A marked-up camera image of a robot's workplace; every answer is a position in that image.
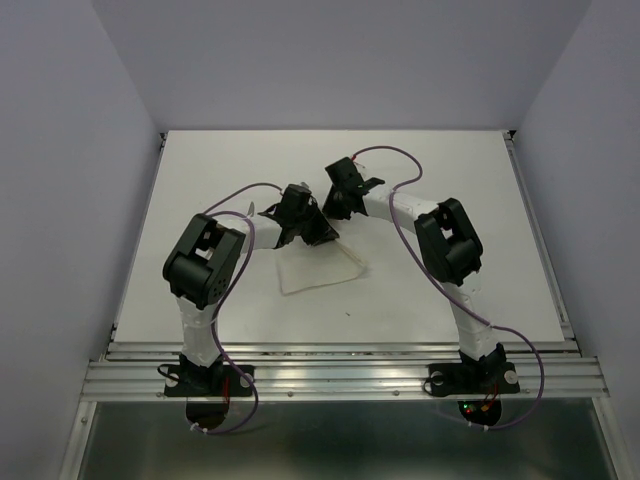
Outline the white cloth napkin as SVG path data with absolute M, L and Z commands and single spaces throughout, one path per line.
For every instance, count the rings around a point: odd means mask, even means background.
M 352 281 L 368 268 L 366 259 L 341 240 L 310 246 L 295 239 L 275 251 L 275 264 L 283 295 Z

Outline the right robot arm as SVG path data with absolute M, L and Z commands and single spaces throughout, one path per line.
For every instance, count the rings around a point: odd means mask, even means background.
M 460 361 L 429 365 L 425 391 L 442 398 L 492 389 L 506 354 L 491 325 L 473 316 L 483 246 L 462 204 L 453 198 L 437 203 L 394 191 L 379 178 L 367 178 L 348 157 L 330 164 L 326 172 L 331 187 L 324 215 L 348 220 L 361 214 L 388 220 L 401 233 L 413 233 L 419 266 L 447 294 L 458 330 Z

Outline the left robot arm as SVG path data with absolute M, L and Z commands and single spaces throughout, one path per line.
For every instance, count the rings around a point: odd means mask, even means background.
M 295 239 L 318 246 L 339 238 L 311 191 L 291 184 L 265 211 L 207 211 L 192 217 L 163 266 L 177 300 L 183 345 L 176 364 L 163 364 L 164 395 L 250 397 L 252 365 L 228 362 L 217 333 L 221 307 L 256 250 L 280 249 Z

